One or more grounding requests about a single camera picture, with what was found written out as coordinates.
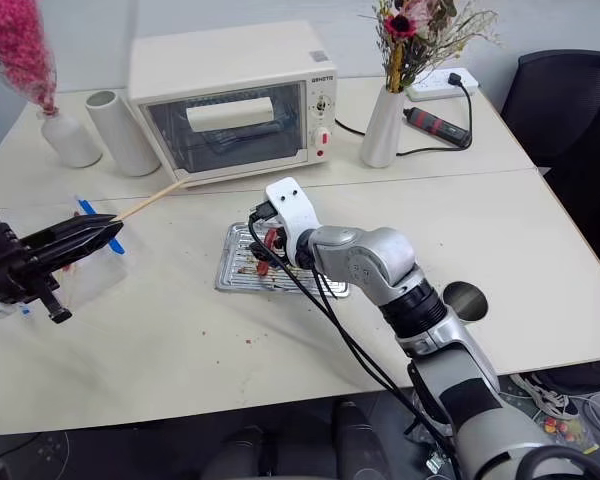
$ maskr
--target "white toaster oven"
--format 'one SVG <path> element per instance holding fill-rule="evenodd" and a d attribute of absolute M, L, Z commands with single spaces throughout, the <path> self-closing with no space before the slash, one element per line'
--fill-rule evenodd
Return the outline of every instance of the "white toaster oven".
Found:
<path fill-rule="evenodd" d="M 187 186 L 329 158 L 336 68 L 306 22 L 136 39 L 128 94 Z"/>

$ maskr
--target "sneaker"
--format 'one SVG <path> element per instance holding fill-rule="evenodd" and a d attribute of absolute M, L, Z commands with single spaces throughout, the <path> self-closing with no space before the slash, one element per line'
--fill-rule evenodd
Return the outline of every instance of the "sneaker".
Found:
<path fill-rule="evenodd" d="M 522 390 L 531 395 L 536 406 L 547 415 L 560 420 L 572 420 L 578 417 L 578 408 L 569 400 L 568 395 L 549 390 L 533 373 L 521 373 L 510 376 Z"/>

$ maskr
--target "white cylinder vase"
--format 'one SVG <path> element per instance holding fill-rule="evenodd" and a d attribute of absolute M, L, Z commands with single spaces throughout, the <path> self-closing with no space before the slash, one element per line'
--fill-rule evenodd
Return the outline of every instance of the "white cylinder vase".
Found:
<path fill-rule="evenodd" d="M 390 93 L 383 85 L 362 141 L 360 158 L 374 168 L 387 167 L 396 158 L 404 93 Z"/>
<path fill-rule="evenodd" d="M 140 177 L 160 166 L 140 126 L 116 92 L 94 93 L 87 99 L 86 108 L 122 173 Z"/>
<path fill-rule="evenodd" d="M 57 110 L 50 114 L 40 114 L 39 117 L 44 119 L 40 132 L 62 163 L 81 168 L 100 160 L 102 150 L 78 120 Z"/>

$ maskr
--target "oven window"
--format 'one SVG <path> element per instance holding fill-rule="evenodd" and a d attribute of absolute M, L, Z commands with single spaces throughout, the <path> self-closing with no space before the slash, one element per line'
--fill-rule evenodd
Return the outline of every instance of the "oven window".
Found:
<path fill-rule="evenodd" d="M 260 111 L 256 112 L 252 124 L 220 129 L 209 129 L 207 124 L 197 128 L 187 116 L 188 112 L 196 111 L 196 107 L 208 110 L 217 106 L 223 109 L 224 118 L 231 117 L 232 102 L 247 105 L 247 108 L 256 105 Z M 267 106 L 264 114 L 263 104 Z M 301 83 L 150 105 L 148 111 L 162 136 L 163 148 L 171 152 L 175 168 L 189 173 L 293 157 L 305 148 Z"/>

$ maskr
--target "aluminum foil tray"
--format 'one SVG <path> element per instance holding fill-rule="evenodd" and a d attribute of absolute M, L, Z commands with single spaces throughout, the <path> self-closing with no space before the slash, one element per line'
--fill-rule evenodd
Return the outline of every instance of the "aluminum foil tray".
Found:
<path fill-rule="evenodd" d="M 258 224 L 254 229 L 258 236 L 264 239 L 270 228 L 279 226 L 279 224 L 269 222 Z M 216 277 L 216 288 L 231 292 L 302 293 L 282 269 L 269 267 L 267 275 L 264 277 L 259 276 L 256 273 L 258 260 L 249 250 L 251 242 L 253 242 L 253 238 L 251 238 L 245 223 L 234 223 L 229 227 Z M 289 267 L 289 269 L 307 287 L 307 290 L 316 296 L 319 295 L 310 271 L 296 267 Z M 327 283 L 336 297 L 349 295 L 348 283 L 332 282 L 329 279 L 327 279 Z"/>

